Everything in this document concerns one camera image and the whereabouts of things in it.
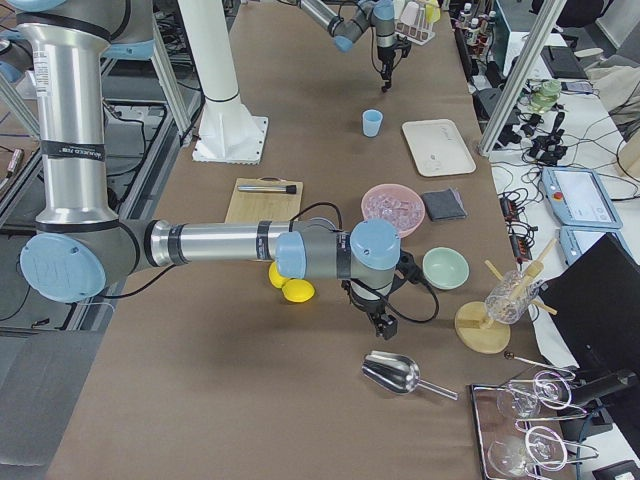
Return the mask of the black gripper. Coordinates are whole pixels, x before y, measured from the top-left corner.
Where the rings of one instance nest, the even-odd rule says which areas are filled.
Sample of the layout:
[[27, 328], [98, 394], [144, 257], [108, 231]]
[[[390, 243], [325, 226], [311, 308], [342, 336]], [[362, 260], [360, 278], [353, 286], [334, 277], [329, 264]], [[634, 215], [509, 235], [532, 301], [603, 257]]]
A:
[[386, 93], [392, 86], [392, 71], [396, 65], [396, 53], [400, 52], [402, 58], [406, 58], [411, 50], [411, 42], [404, 36], [396, 33], [389, 35], [375, 35], [377, 58], [380, 66], [374, 64], [374, 69], [381, 73], [383, 85], [381, 91]]
[[396, 272], [401, 277], [394, 275], [387, 294], [381, 294], [358, 279], [343, 280], [342, 288], [346, 291], [351, 304], [365, 312], [372, 320], [375, 335], [384, 340], [390, 340], [397, 334], [398, 321], [411, 320], [397, 310], [389, 301], [390, 295], [400, 289], [406, 282], [414, 285], [425, 285], [425, 276], [422, 269], [416, 264], [414, 256], [409, 252], [402, 252], [396, 265]]

